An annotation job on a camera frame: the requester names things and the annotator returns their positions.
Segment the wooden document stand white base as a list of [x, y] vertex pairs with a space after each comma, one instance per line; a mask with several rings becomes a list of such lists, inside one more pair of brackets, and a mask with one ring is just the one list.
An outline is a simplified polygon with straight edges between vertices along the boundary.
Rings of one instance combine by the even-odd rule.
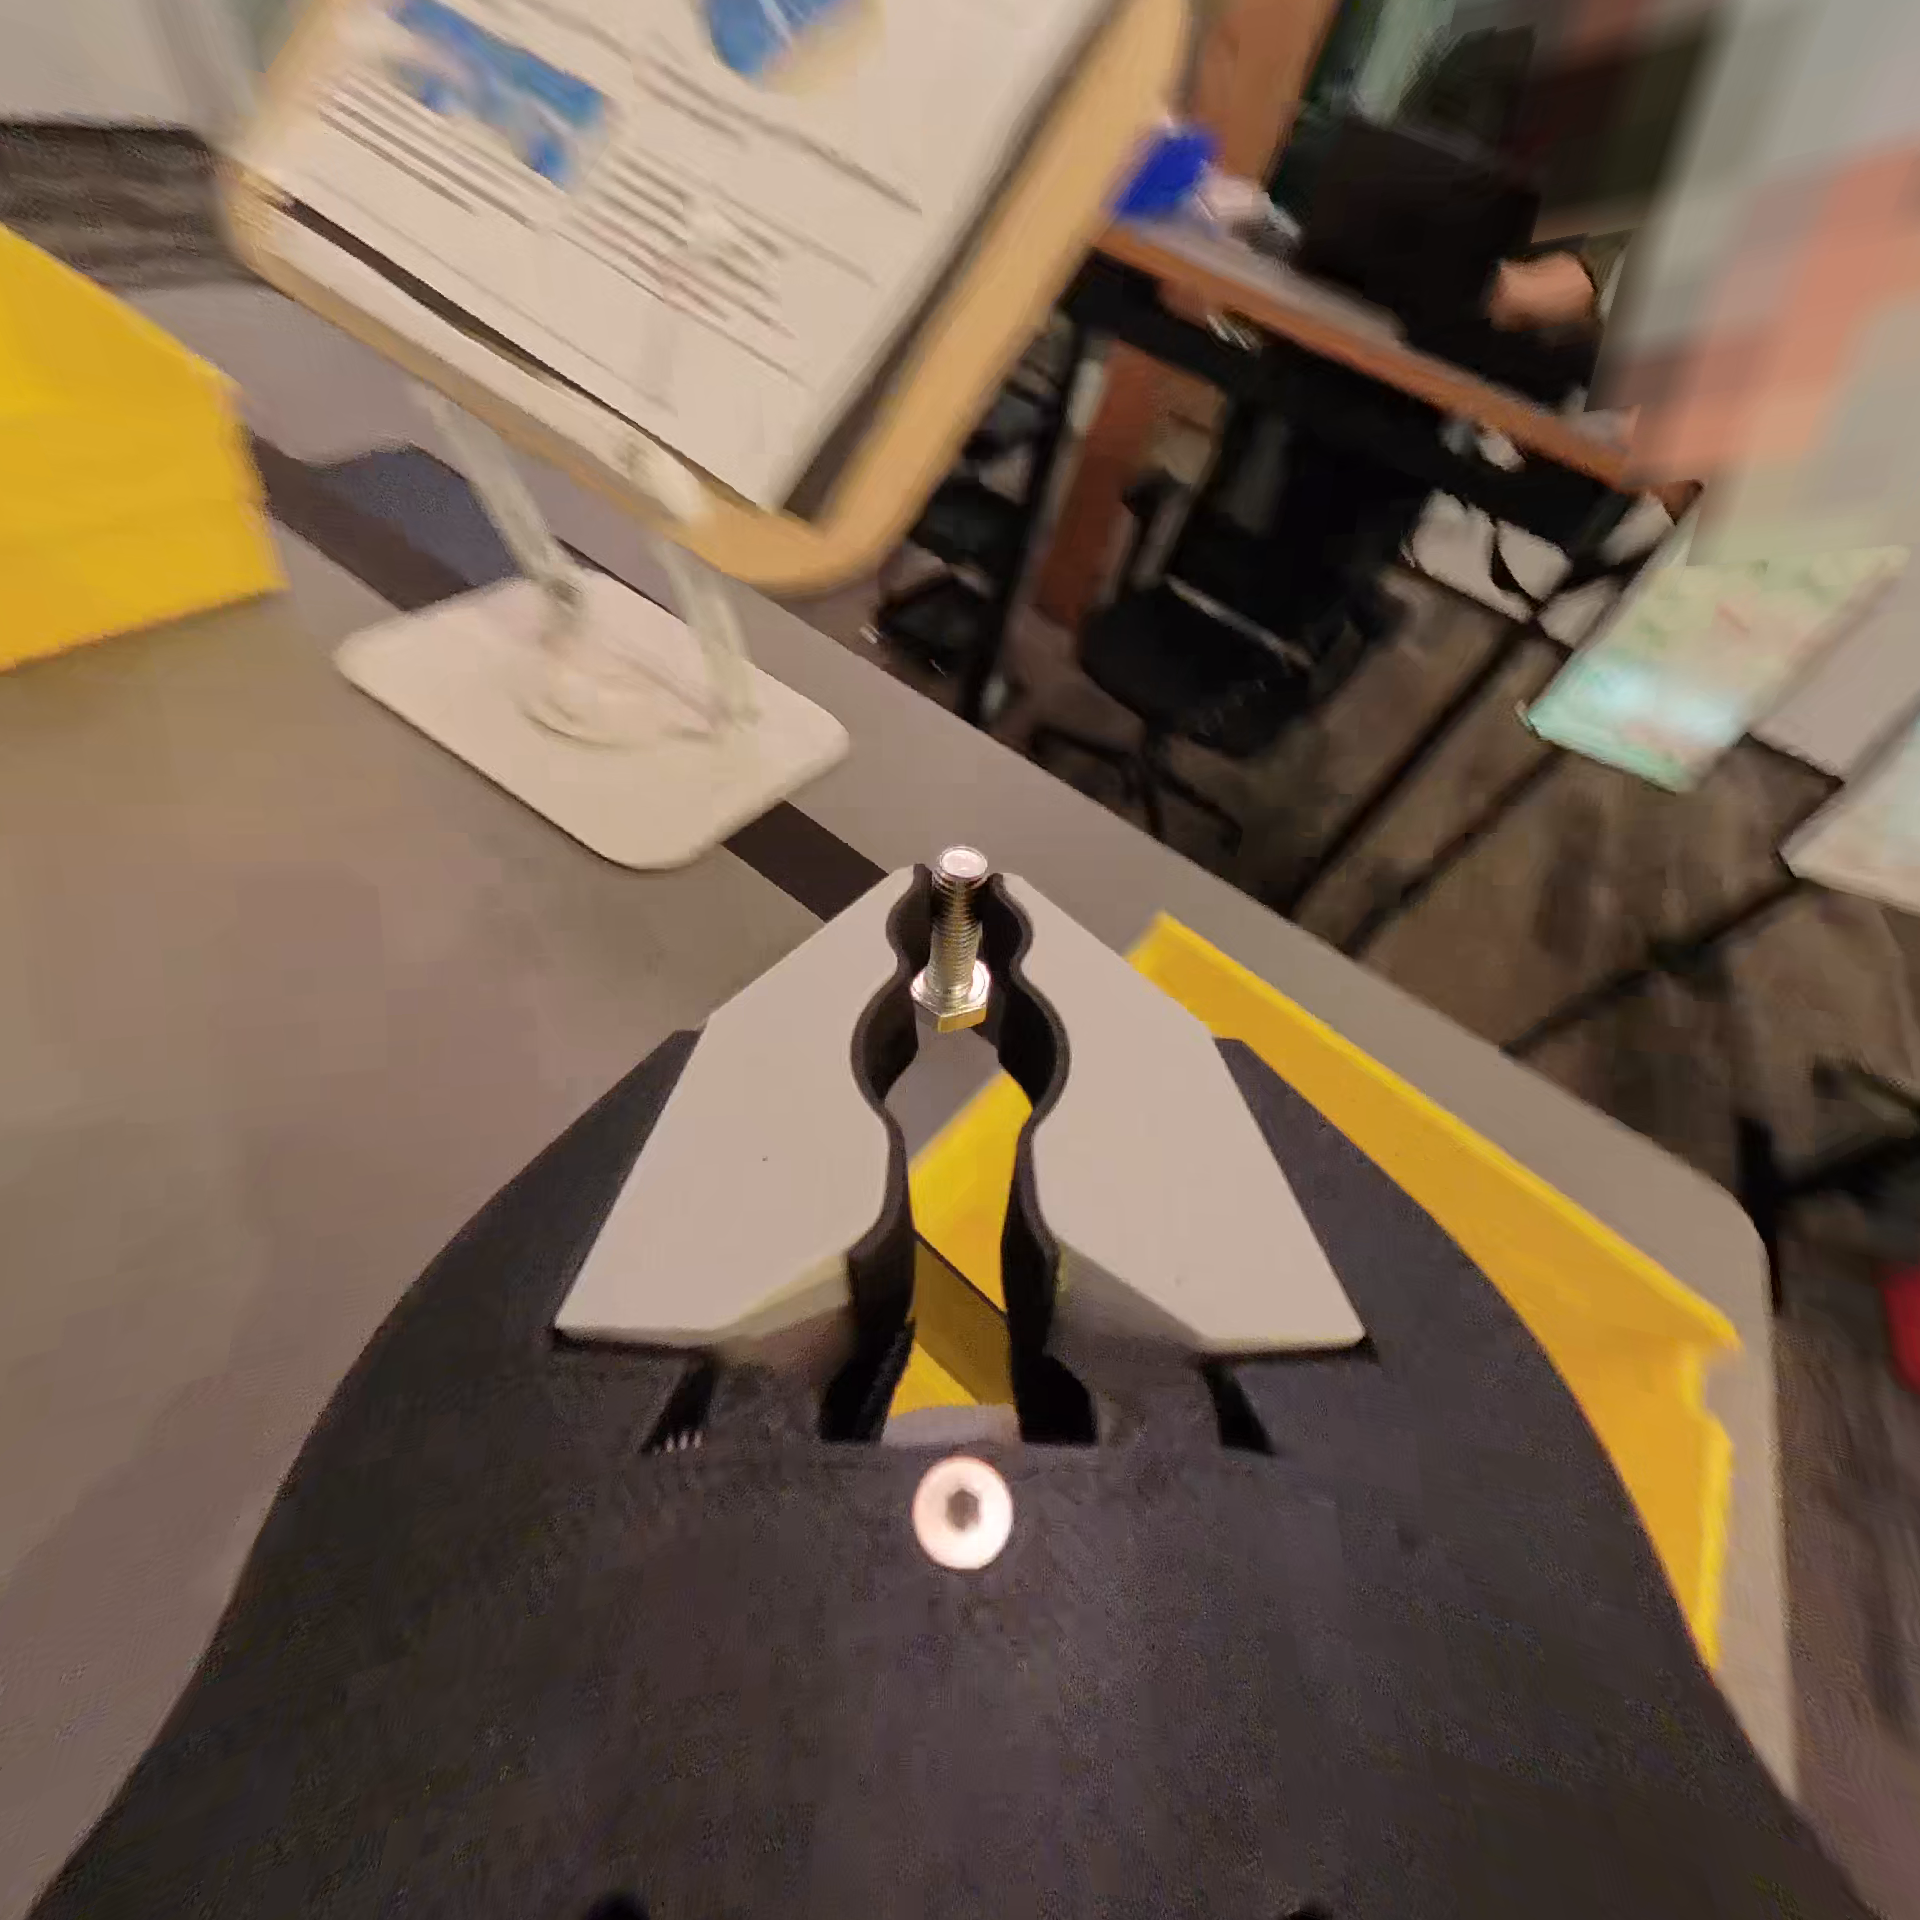
[[848, 760], [848, 729], [755, 667], [748, 591], [835, 591], [911, 534], [1164, 130], [1190, 3], [1110, 3], [784, 504], [715, 482], [240, 158], [337, 9], [306, 3], [269, 60], [223, 165], [225, 228], [253, 273], [416, 384], [516, 555], [505, 587], [359, 630], [337, 669], [584, 852], [683, 870]]

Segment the printed instruction sheet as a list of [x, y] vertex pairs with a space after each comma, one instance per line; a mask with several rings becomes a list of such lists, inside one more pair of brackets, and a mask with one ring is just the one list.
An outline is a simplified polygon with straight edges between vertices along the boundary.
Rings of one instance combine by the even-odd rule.
[[755, 504], [936, 295], [1110, 3], [344, 3], [240, 158]]

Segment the silver hex bolt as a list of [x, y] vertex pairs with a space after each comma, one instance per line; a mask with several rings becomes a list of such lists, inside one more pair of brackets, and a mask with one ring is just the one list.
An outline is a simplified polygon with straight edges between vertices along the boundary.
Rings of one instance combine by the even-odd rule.
[[988, 855], [981, 846], [944, 846], [932, 863], [932, 949], [926, 966], [936, 983], [967, 983], [981, 957], [981, 895], [988, 887]]

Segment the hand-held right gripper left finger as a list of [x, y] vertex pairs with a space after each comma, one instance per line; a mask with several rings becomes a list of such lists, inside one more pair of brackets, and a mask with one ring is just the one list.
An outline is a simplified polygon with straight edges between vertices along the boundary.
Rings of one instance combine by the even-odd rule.
[[882, 1426], [916, 1302], [888, 1112], [916, 969], [919, 875], [888, 875], [703, 1024], [565, 1296], [566, 1342], [794, 1360], [821, 1426]]

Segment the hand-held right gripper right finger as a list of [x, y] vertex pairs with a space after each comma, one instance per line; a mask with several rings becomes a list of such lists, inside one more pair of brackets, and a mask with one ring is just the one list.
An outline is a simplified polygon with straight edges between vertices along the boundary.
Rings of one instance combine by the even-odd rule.
[[1349, 1356], [1367, 1325], [1216, 1035], [1003, 876], [1003, 1214], [1020, 1426], [1097, 1426], [1097, 1360]]

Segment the yellow plastic bin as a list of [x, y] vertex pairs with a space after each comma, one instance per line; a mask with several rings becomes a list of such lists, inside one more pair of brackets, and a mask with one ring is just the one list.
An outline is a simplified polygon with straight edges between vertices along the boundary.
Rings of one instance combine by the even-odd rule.
[[0, 233], [0, 667], [286, 591], [225, 374]]
[[[1739, 1354], [1728, 1317], [1193, 925], [1153, 919], [1128, 960], [1302, 1089], [1498, 1285], [1608, 1450], [1717, 1670], [1739, 1444], [1709, 1374]], [[1030, 1094], [1000, 1072], [911, 1157], [924, 1248], [955, 1279], [924, 1270], [898, 1421], [1012, 1405], [1003, 1221], [1023, 1123]]]

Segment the black office chair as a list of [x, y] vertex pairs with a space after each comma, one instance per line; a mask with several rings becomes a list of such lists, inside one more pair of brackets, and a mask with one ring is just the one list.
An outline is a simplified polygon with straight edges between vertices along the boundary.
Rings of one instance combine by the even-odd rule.
[[1116, 591], [1075, 637], [1075, 667], [1134, 734], [1034, 724], [1023, 755], [1110, 768], [1156, 842], [1167, 802], [1184, 802], [1243, 852], [1243, 819], [1182, 778], [1175, 748], [1253, 762], [1338, 691], [1387, 630], [1367, 602], [1421, 502], [1380, 443], [1231, 403], [1193, 482], [1131, 482]]

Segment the background wooden desk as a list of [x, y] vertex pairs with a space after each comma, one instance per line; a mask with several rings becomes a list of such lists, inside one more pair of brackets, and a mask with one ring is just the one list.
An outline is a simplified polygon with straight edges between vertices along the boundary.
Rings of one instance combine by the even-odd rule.
[[[1075, 322], [1077, 374], [1091, 366], [1091, 347], [1128, 347], [1220, 388], [1230, 407], [1256, 403], [1338, 443], [1380, 443], [1382, 457], [1423, 486], [1387, 561], [1400, 561], [1427, 502], [1449, 497], [1556, 549], [1567, 557], [1556, 591], [1587, 591], [1593, 580], [1636, 570], [1634, 557], [1607, 555], [1636, 504], [1634, 494], [1615, 486], [1618, 457], [1567, 462], [1544, 443], [1512, 438], [1515, 462], [1490, 462], [1483, 438], [1505, 434], [1505, 427], [1473, 417], [1453, 396], [1411, 388], [1394, 379], [1387, 364], [1417, 355], [1407, 347], [1360, 347], [1352, 328], [1314, 316], [1274, 328], [1245, 308], [1223, 312], [1223, 321], [1253, 331], [1245, 347], [1230, 347], [1216, 328], [1182, 321], [1145, 272], [1104, 253], [1075, 278], [1066, 316]], [[1382, 611], [1387, 630], [1359, 656], [1352, 676], [1387, 649], [1400, 616], [1400, 602], [1387, 598], [1380, 580], [1367, 608]]]

